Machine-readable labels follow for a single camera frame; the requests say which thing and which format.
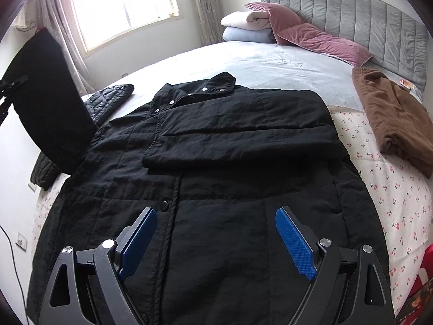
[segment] white folded blanket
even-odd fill
[[[221,20],[225,27],[235,27],[250,31],[270,28],[269,14],[263,11],[233,12]]]

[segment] gray headboard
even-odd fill
[[[290,7],[304,22],[368,48],[372,62],[424,91],[427,28],[380,0],[262,0]]]

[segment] snap button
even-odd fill
[[[166,212],[167,209],[168,209],[168,202],[167,202],[167,201],[163,201],[163,202],[161,203],[161,208],[160,208],[160,210],[161,210],[162,212]]]

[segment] pink pillow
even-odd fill
[[[338,58],[352,66],[362,66],[373,57],[353,41],[337,38],[315,26],[304,23],[279,32],[278,36],[304,49]]]
[[[289,43],[280,38],[278,33],[294,25],[302,24],[304,21],[289,7],[270,2],[251,2],[244,5],[253,11],[263,11],[269,13],[269,22],[274,32],[278,45],[288,45]]]

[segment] window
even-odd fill
[[[179,15],[176,0],[71,0],[88,52],[133,29]]]

